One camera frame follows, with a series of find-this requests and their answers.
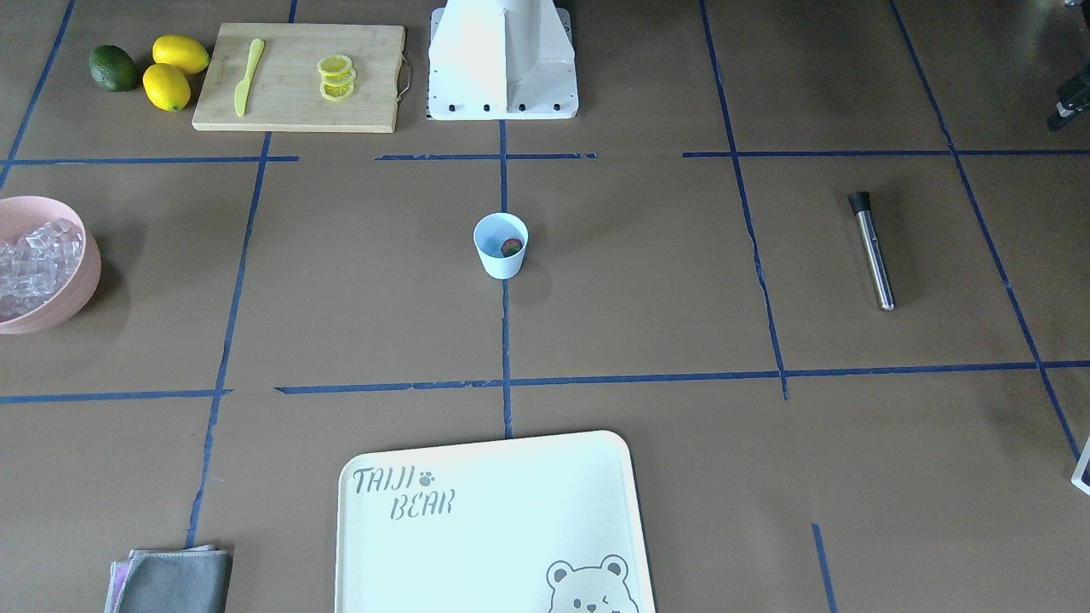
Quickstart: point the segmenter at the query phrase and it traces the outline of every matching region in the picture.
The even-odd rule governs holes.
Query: knife
[[[239,117],[246,115],[246,98],[250,97],[250,84],[254,81],[257,60],[262,59],[262,51],[264,50],[265,41],[261,38],[254,38],[254,41],[250,44],[250,56],[246,58],[246,74],[234,86],[234,113]]]

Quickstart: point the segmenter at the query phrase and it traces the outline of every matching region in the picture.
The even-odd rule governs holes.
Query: bear drawing
[[[572,568],[565,561],[548,567],[553,587],[549,613],[639,613],[625,585],[628,563],[619,555],[607,555],[598,566]]]

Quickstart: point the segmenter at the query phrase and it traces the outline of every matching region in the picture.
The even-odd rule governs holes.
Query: bowl of ice
[[[66,204],[0,200],[0,334],[66,321],[90,300],[101,272],[95,239]]]

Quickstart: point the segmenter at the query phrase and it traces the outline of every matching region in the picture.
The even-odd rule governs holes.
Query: knife handle
[[[262,59],[262,51],[265,50],[265,41],[261,38],[254,38],[254,41],[250,44],[250,57],[246,58],[246,79],[254,77],[254,71],[257,70],[257,61]]]

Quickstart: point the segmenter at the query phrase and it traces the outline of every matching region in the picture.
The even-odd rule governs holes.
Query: pink bowl
[[[19,236],[58,217],[74,224],[85,237],[83,259],[72,278],[45,304],[14,320],[0,322],[0,334],[24,334],[56,326],[83,309],[98,287],[98,276],[102,272],[98,245],[83,219],[66,204],[43,196],[0,200],[0,237]]]

